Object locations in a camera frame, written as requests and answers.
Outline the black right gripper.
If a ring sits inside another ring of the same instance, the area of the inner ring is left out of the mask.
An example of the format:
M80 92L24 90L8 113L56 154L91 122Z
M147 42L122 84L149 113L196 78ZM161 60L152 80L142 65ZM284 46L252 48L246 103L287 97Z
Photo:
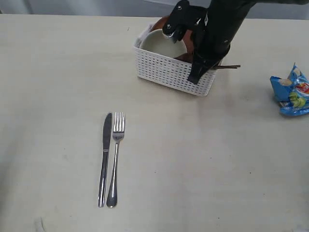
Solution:
M209 7L207 23L193 33L193 62L188 81L201 77L227 55L230 44L249 12L248 7Z

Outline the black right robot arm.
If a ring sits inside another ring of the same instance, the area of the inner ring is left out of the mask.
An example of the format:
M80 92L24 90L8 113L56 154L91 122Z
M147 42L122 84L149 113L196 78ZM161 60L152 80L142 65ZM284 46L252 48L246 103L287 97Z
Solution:
M257 3L308 4L307 0L212 0L204 22L192 32L193 62L188 81L197 84L208 70L218 65L250 9Z

